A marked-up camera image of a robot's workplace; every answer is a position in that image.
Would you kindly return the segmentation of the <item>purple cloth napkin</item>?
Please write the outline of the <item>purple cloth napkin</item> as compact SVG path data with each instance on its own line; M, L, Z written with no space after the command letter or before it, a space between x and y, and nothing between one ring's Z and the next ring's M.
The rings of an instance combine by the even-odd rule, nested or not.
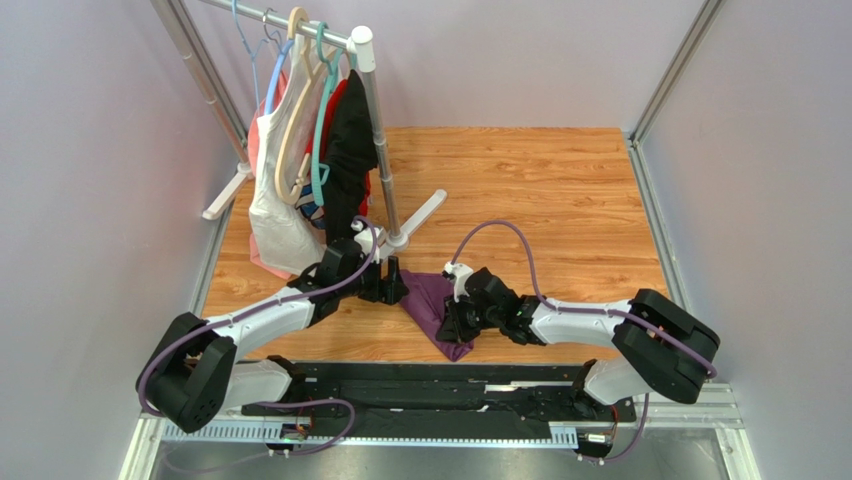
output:
M459 344L437 338L444 320L444 300L453 294L451 282L437 273L415 273L403 269L400 275L409 290L400 305L430 342L451 362L471 353L473 342Z

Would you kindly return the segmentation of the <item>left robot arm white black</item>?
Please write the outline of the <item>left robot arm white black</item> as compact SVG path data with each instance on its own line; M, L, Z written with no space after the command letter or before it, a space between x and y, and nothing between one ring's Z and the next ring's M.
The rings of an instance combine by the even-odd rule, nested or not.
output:
M407 293L397 256L337 240L265 300L209 320L191 312L175 317L138 377L140 404L193 433L223 411L281 402L298 376L295 365L248 354L318 324L344 299L395 305Z

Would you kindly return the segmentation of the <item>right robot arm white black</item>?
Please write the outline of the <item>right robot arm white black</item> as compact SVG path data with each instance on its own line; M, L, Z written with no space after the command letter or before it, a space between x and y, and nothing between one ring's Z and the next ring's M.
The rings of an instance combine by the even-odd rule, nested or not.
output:
M614 349L619 357L590 360L574 380L580 397L599 405L655 392L694 404L712 364L719 336L653 289L628 300L572 303L542 295L518 295L488 269L449 262L452 285L444 300L437 338L465 344L495 329L519 345L587 344Z

